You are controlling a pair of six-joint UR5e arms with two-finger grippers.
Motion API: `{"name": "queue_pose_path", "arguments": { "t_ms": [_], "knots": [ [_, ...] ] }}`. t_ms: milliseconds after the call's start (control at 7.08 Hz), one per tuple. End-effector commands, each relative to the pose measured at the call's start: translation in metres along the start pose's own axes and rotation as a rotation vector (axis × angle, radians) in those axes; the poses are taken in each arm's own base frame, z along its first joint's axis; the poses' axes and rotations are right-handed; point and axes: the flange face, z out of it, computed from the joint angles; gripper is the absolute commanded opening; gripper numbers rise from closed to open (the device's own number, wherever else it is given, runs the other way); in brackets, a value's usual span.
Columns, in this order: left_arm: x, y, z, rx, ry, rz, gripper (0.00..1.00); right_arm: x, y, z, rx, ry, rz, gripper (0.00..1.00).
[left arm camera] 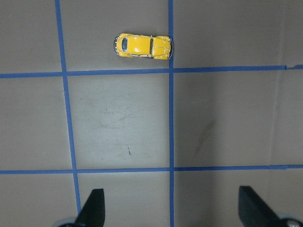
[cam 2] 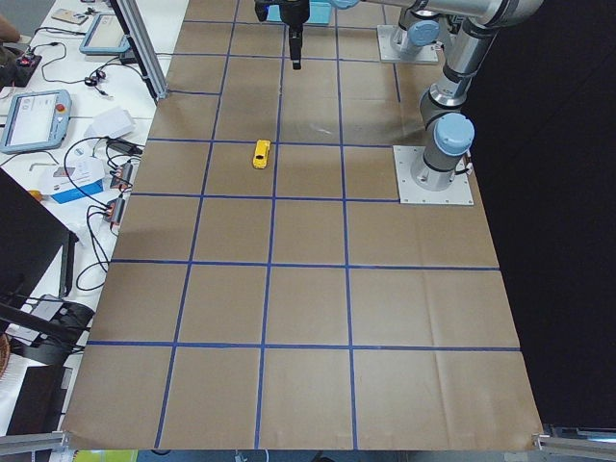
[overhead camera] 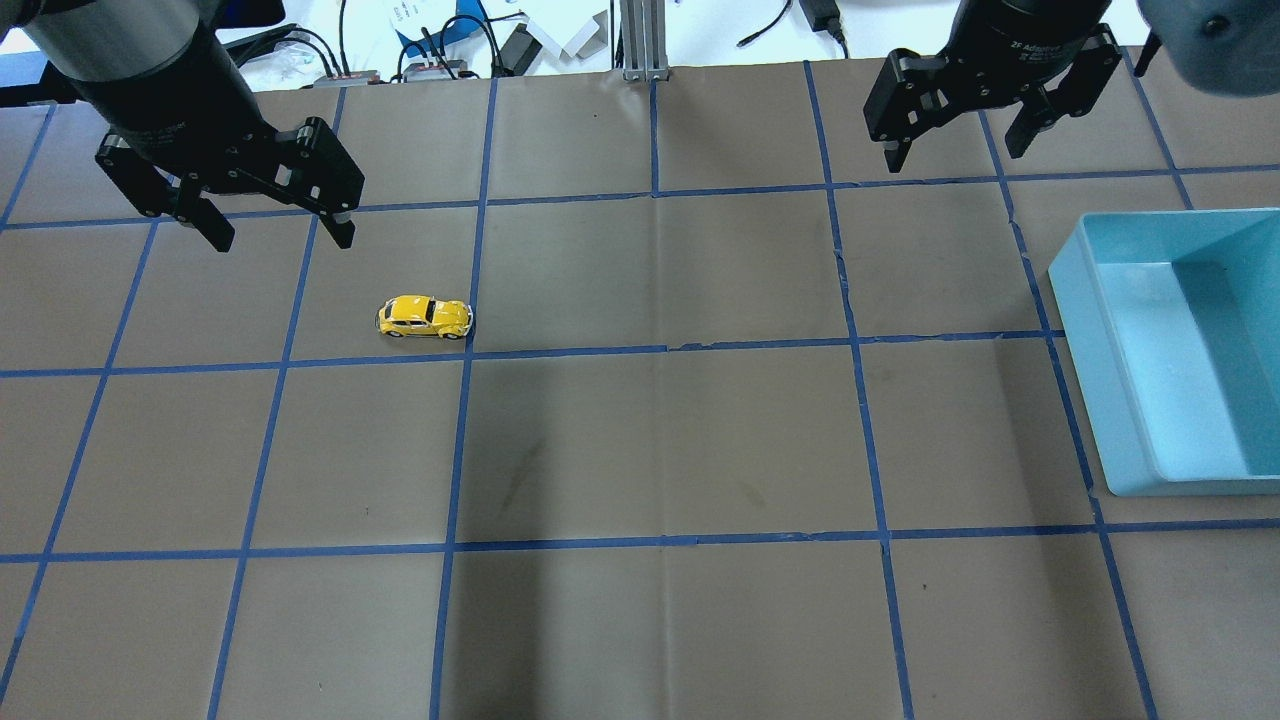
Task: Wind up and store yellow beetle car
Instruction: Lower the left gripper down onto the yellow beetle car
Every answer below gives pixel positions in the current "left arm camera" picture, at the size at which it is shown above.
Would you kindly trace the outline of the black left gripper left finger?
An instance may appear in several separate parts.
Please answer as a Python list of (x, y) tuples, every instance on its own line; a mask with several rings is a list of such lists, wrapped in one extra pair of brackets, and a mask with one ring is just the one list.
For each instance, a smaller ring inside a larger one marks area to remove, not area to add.
[(90, 193), (74, 225), (76, 227), (103, 227), (105, 223), (105, 195), (103, 189)]

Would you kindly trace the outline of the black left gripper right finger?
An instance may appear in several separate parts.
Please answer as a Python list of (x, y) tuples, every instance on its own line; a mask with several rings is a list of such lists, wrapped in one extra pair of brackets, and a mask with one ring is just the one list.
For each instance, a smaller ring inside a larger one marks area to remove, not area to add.
[(250, 186), (240, 186), (238, 214), (245, 227), (285, 227), (285, 221)]

